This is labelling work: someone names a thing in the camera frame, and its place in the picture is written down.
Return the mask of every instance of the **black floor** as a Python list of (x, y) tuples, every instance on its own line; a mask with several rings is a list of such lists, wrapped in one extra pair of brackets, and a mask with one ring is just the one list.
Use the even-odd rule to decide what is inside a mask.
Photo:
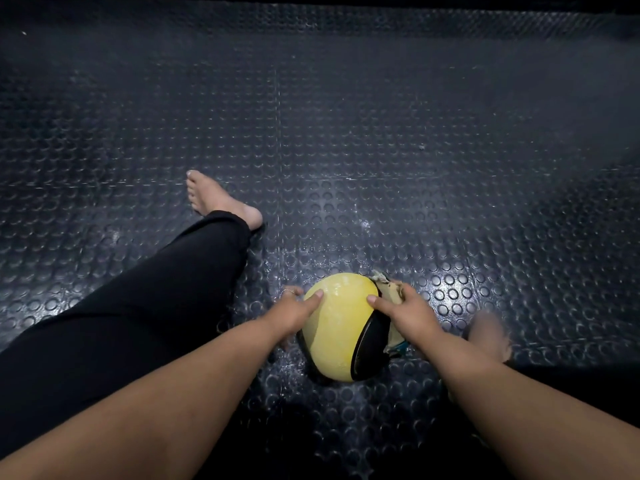
[[(1, 346), (195, 220), (198, 168), (266, 215), (235, 322), (377, 268), (453, 333), (497, 309), (518, 363), (638, 361), (639, 19), (0, 0), (0, 23)], [(428, 435), (428, 363), (304, 370), (277, 352), (232, 423), (265, 461), (366, 476)]]

